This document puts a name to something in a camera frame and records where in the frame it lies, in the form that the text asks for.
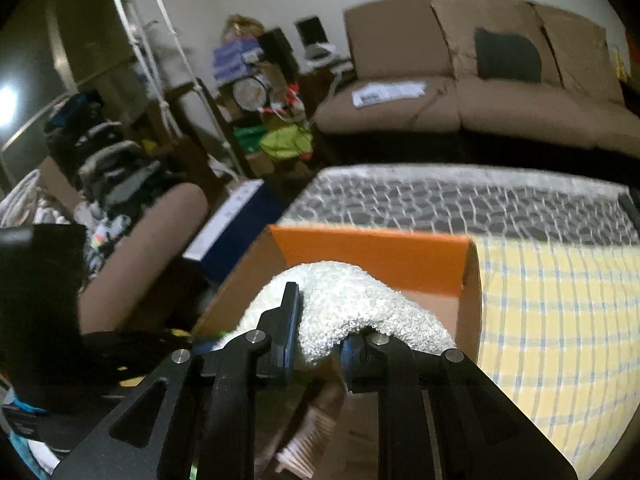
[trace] bright light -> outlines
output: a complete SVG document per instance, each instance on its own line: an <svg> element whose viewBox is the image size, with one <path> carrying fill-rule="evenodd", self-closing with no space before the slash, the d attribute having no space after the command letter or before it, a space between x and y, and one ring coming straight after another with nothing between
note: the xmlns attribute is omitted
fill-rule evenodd
<svg viewBox="0 0 640 480"><path fill-rule="evenodd" d="M7 126L14 118L18 95L5 86L0 90L0 126Z"/></svg>

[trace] patterned cloth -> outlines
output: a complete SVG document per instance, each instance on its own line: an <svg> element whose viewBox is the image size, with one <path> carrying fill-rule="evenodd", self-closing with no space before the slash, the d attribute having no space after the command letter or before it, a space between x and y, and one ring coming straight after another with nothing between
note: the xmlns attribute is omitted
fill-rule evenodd
<svg viewBox="0 0 640 480"><path fill-rule="evenodd" d="M587 479L640 401L640 248L475 242L479 365Z"/></svg>
<svg viewBox="0 0 640 480"><path fill-rule="evenodd" d="M280 223L352 224L583 245L640 243L617 194L607 188L602 191L606 195L576 194L558 187L322 172Z"/></svg>

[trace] dark gray pillow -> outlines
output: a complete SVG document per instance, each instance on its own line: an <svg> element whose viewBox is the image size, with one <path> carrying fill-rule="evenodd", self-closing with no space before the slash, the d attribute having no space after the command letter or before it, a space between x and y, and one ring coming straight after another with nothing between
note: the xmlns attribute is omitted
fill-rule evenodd
<svg viewBox="0 0 640 480"><path fill-rule="evenodd" d="M542 60L536 46L519 34L499 34L476 28L478 76L526 83L542 81Z"/></svg>

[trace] black speaker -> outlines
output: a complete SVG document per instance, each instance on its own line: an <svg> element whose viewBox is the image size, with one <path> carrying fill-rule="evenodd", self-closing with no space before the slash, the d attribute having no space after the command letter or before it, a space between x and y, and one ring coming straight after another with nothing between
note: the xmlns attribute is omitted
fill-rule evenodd
<svg viewBox="0 0 640 480"><path fill-rule="evenodd" d="M293 83L298 77L300 67L293 57L291 44L280 27L272 28L258 37L264 58L280 67L287 83Z"/></svg>
<svg viewBox="0 0 640 480"><path fill-rule="evenodd" d="M324 27L317 16L310 16L296 22L296 28L305 47L314 43L328 43Z"/></svg>

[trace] yellow fabric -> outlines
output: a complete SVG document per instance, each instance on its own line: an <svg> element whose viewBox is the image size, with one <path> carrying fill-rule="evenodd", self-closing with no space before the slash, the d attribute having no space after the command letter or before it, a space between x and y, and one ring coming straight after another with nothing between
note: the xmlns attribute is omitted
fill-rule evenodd
<svg viewBox="0 0 640 480"><path fill-rule="evenodd" d="M475 242L479 365L587 479L638 408L640 248Z"/></svg>

